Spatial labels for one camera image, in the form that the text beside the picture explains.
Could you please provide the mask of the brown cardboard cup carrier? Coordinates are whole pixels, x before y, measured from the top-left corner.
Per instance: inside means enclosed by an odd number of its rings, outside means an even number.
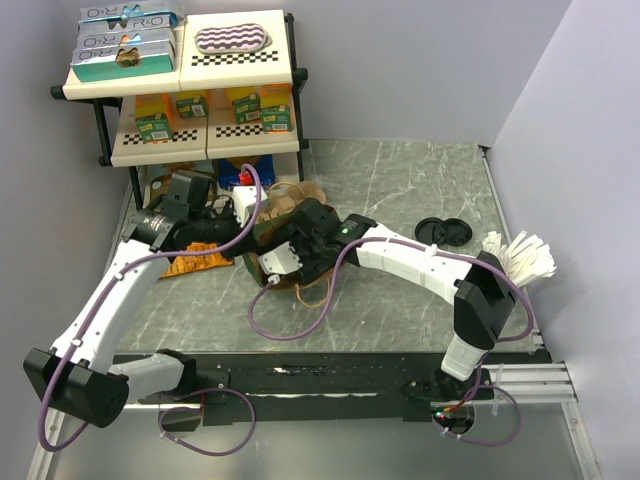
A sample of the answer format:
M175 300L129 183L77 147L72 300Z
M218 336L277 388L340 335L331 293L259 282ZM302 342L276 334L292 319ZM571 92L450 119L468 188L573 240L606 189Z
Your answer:
M299 203L299 198L289 194L274 194L269 196L269 207L265 211L265 220L273 221L278 217L290 213Z

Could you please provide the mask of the brown paper bag with handles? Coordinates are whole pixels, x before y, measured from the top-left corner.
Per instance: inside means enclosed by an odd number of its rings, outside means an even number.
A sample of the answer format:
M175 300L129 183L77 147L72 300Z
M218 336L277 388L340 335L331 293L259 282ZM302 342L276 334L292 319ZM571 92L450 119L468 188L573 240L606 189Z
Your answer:
M335 210L327 204L323 188L312 181L277 182L266 191L266 205L249 238L255 249L242 255L244 266L260 286L276 291L291 290L307 308L320 308L323 297L312 303L301 292L318 283L331 286L333 267L322 257L322 241L335 219Z

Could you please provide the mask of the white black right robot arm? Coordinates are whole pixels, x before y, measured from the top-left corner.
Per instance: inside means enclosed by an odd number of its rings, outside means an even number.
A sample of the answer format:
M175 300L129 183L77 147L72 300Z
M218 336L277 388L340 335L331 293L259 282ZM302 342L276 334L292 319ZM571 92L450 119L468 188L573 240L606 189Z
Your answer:
M370 218L351 214L342 220L316 199L300 203L289 220L291 246L302 262L302 283L349 263L407 280L451 304L454 334L436 383L448 398L469 390L472 371L495 347L516 303L494 255L482 251L477 257L454 259Z

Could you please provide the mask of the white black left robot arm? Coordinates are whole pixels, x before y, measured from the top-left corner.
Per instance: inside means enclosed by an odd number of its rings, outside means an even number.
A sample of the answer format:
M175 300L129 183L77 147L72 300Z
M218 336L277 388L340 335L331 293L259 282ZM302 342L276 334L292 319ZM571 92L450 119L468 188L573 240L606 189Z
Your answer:
M242 171L252 183L235 187L221 213L207 204L210 177L182 171L173 174L167 194L134 214L81 313L48 350L32 349L23 362L41 400L40 427L49 409L104 428L128 403L162 393L177 402L195 395L197 366L185 354L160 350L122 364L113 358L149 289L175 259L190 256L190 244L208 243L212 254L253 249L250 232L268 196L253 167Z

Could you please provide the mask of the black plastic cup lid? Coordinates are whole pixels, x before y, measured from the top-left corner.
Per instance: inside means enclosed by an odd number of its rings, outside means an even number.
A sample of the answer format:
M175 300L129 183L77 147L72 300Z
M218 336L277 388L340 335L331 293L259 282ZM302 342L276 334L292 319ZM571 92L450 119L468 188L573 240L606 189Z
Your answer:
M448 245L460 247L467 244L473 237L470 225L459 218L446 219L444 225L446 227L445 241Z

